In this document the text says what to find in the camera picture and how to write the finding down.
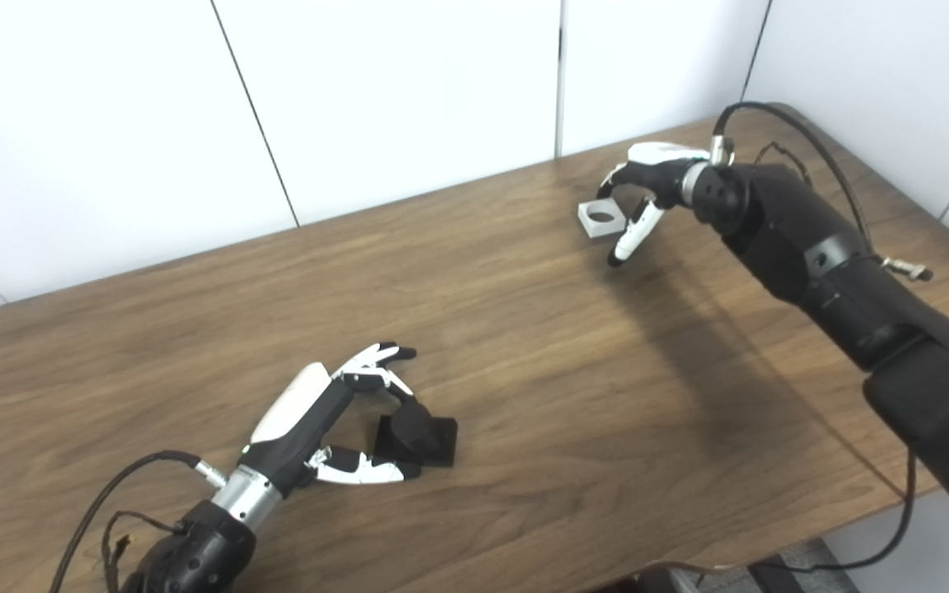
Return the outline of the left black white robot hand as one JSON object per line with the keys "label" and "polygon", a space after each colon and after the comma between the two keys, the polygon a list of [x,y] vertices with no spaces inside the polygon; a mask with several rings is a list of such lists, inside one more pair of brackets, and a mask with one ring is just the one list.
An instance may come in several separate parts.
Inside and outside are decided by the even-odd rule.
{"label": "left black white robot hand", "polygon": [[323,442],[355,395],[384,390],[402,403],[413,402],[414,392],[387,364],[415,357],[411,347],[381,342],[333,372],[320,362],[306,365],[261,417],[238,464],[264,476],[283,498],[314,480],[361,485],[418,479],[418,463]]}

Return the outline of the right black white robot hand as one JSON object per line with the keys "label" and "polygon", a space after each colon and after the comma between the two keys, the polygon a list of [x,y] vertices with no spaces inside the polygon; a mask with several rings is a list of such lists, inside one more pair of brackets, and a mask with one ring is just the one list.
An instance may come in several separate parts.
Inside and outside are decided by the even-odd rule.
{"label": "right black white robot hand", "polygon": [[651,235],[666,211],[685,203],[686,177],[709,164],[709,153],[699,147],[671,142],[638,142],[628,149],[628,159],[615,166],[596,191],[596,199],[611,198],[619,185],[647,191],[629,215],[625,229],[609,255],[609,266],[618,268]]}

